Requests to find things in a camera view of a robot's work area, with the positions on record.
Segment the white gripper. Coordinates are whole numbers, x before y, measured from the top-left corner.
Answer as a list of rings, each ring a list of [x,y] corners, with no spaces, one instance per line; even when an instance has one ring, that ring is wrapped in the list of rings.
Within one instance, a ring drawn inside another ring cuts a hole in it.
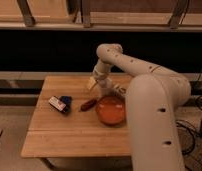
[[[88,80],[88,90],[92,90],[96,85],[98,85],[99,91],[101,88],[112,88],[112,80],[106,74],[94,71],[93,77],[90,77]]]

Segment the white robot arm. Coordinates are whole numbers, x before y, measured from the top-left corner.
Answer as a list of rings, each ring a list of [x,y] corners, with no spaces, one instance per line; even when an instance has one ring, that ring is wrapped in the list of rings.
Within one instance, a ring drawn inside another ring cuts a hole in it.
[[[132,77],[125,99],[130,154],[134,171],[185,171],[175,110],[191,95],[189,80],[166,67],[123,53],[119,44],[97,47],[98,62],[90,85],[102,95],[116,91],[108,78],[116,66]]]

